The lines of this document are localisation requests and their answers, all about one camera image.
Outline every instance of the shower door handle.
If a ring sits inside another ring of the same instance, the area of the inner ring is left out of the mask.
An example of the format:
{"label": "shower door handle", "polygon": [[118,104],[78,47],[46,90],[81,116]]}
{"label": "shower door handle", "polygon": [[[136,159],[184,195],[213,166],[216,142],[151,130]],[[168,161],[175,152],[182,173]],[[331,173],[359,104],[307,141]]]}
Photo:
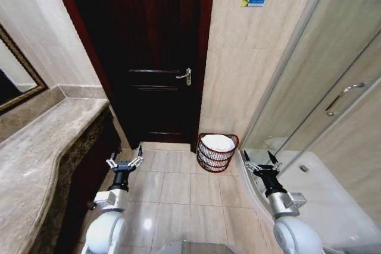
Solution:
{"label": "shower door handle", "polygon": [[328,105],[328,107],[326,108],[326,115],[327,116],[334,116],[336,114],[336,112],[333,112],[331,111],[331,109],[334,107],[334,105],[336,105],[336,103],[340,100],[340,98],[342,98],[347,92],[350,92],[351,90],[353,89],[360,89],[362,87],[365,86],[366,83],[362,82],[362,83],[355,83],[355,84],[352,84],[351,86],[348,86],[346,88],[343,89],[343,91],[341,93],[339,93],[339,95],[337,95],[337,97],[331,102],[330,105]]}

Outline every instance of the mirror frame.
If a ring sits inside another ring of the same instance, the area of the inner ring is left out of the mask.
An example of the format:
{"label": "mirror frame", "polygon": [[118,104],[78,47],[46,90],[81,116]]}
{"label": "mirror frame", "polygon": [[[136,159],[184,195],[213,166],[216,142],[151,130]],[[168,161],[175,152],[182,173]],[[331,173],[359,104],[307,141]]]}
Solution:
{"label": "mirror frame", "polygon": [[0,115],[6,113],[10,109],[16,107],[17,105],[22,104],[23,102],[27,101],[28,99],[38,95],[39,93],[46,90],[48,87],[44,80],[38,75],[36,70],[32,67],[28,59],[25,57],[25,55],[22,53],[22,51],[18,48],[18,46],[15,44],[15,42],[12,40],[12,38],[9,36],[7,31],[3,28],[3,26],[0,24],[0,40],[5,43],[5,46],[11,51],[11,53],[16,57],[17,61],[24,67],[24,69],[27,71],[27,73],[32,77],[32,79],[37,84],[36,87],[27,90],[22,95],[11,99],[10,101],[0,105]]}

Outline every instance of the floor tile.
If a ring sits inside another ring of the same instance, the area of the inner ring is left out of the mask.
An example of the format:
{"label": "floor tile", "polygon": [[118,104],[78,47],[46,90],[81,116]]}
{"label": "floor tile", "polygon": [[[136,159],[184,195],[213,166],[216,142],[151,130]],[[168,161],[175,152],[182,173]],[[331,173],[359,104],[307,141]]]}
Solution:
{"label": "floor tile", "polygon": [[216,175],[191,175],[190,202],[193,205],[221,206],[220,186]]}
{"label": "floor tile", "polygon": [[214,173],[209,173],[208,171],[204,170],[197,162],[196,154],[193,155],[192,160],[190,162],[190,171],[192,174],[209,174],[209,175],[215,175]]}
{"label": "floor tile", "polygon": [[164,172],[168,151],[143,150],[143,163],[139,171]]}
{"label": "floor tile", "polygon": [[151,247],[158,203],[129,202],[124,213],[126,232],[121,241],[125,246]]}
{"label": "floor tile", "polygon": [[160,202],[190,203],[191,174],[165,173]]}
{"label": "floor tile", "polygon": [[273,234],[273,225],[267,224],[264,221],[260,220],[260,226],[262,229],[268,252],[271,254],[282,254],[283,251],[280,249]]}
{"label": "floor tile", "polygon": [[171,173],[191,173],[191,152],[169,151],[165,171]]}
{"label": "floor tile", "polygon": [[220,172],[220,175],[239,175],[238,173],[238,154],[233,155],[232,160],[230,161],[229,166],[223,172]]}
{"label": "floor tile", "polygon": [[164,173],[138,172],[129,200],[136,202],[159,202]]}
{"label": "floor tile", "polygon": [[192,242],[227,243],[223,208],[192,205],[190,212]]}
{"label": "floor tile", "polygon": [[150,247],[121,246],[118,254],[150,254]]}
{"label": "floor tile", "polygon": [[242,254],[268,253],[258,217],[250,208],[224,208],[227,243]]}
{"label": "floor tile", "polygon": [[244,192],[240,178],[231,175],[219,175],[221,199],[223,206],[250,208],[248,195]]}
{"label": "floor tile", "polygon": [[191,238],[191,206],[169,203],[159,204],[154,244],[163,247],[169,242]]}
{"label": "floor tile", "polygon": [[184,246],[184,254],[231,254],[224,244],[189,243]]}

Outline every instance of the beige tiled floor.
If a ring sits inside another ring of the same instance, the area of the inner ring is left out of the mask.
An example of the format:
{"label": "beige tiled floor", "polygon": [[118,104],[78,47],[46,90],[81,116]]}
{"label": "beige tiled floor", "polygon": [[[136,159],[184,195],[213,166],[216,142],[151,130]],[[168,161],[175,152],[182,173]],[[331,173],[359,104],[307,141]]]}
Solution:
{"label": "beige tiled floor", "polygon": [[[272,229],[251,208],[236,161],[226,171],[211,174],[187,151],[143,150],[143,155],[143,164],[129,178],[120,253],[156,253],[175,240],[235,245],[243,254],[281,253]],[[110,172],[101,190],[112,179]],[[87,214],[75,253],[85,242],[88,225],[99,215],[97,209]]]}

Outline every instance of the door frame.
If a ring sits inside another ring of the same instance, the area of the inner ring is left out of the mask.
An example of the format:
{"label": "door frame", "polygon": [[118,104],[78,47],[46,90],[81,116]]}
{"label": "door frame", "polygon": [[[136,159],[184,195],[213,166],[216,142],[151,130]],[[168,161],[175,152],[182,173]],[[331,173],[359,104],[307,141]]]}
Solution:
{"label": "door frame", "polygon": [[[82,41],[83,46],[85,47],[86,52],[88,53],[89,59],[94,67],[94,70],[101,81],[101,84],[105,90],[105,93],[113,106],[115,102],[115,97],[111,89],[110,83],[108,82],[106,75],[104,73],[102,64],[95,52],[95,48],[92,44],[92,41],[89,37],[88,31],[84,21],[79,14],[79,11],[76,7],[74,0],[62,0],[69,16],[74,24],[74,27],[77,30],[79,38]],[[204,88],[204,76],[205,76],[205,66],[207,60],[207,51],[208,51],[208,41],[209,41],[209,29],[211,21],[211,11],[212,11],[213,0],[201,0],[201,9],[200,9],[200,23],[198,27],[199,36],[198,36],[198,52],[195,68],[192,71],[195,81],[195,97],[190,99],[192,102],[190,106],[192,107],[193,118],[187,118],[187,120],[192,120],[194,124],[190,124],[192,130],[190,131],[190,149],[192,152],[196,151],[197,138],[198,138],[198,128],[200,121],[201,113],[201,102],[202,102],[202,91]]]}

